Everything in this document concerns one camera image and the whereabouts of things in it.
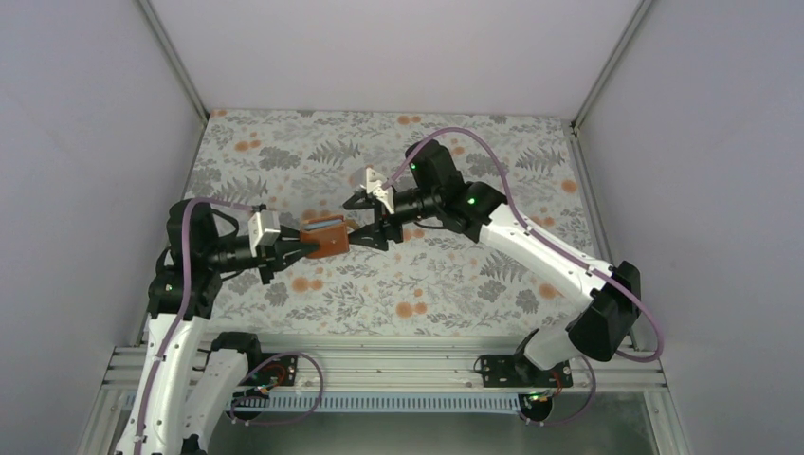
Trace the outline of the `brown leather card holder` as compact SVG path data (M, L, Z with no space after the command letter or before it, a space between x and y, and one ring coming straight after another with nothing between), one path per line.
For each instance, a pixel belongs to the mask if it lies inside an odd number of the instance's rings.
M327 215L301 222L300 240L314 243L318 249L305 255L307 259L322 259L348 253L349 234L358 229L358 224L344 215Z

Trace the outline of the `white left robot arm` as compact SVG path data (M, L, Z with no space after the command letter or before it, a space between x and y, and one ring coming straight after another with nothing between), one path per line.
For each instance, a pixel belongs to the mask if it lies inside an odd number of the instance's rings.
M222 414L240 422L241 403L295 381L302 353L268 355L253 333L223 332L201 346L226 278L254 269L268 283L320 248L263 205L232 204L249 214L247 232L222 234L218 220L239 226L225 206L193 198L170 209L169 245L148 289L145 362L117 454L206 454Z

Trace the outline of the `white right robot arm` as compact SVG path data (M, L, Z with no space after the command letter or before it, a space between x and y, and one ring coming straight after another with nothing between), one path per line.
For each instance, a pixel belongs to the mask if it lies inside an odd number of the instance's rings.
M578 355L611 360L641 314L632 298L641 293L639 269L589 258L510 206L490 185L467 182L446 147L432 140L419 153L406 151L414 187L382 186L378 171L363 167L350 178L354 194L345 209L372 209L374 220L350 233L351 245L385 250L404 239L403 226L435 217L443 227L510 257L541 276L569 301L578 316L531 332L516 356L547 370Z

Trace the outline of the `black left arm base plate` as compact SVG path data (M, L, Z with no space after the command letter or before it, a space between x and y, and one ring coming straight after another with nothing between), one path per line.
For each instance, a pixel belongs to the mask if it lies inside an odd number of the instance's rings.
M283 355L263 365L244 380L233 396L268 397L278 387L291 387L296 382L299 357Z

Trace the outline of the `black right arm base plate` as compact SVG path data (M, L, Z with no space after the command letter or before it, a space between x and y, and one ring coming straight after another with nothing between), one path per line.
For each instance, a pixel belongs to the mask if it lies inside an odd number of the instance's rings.
M569 362L541 370L523 356L480 355L472 371L481 376L485 388L567 388L574 380Z

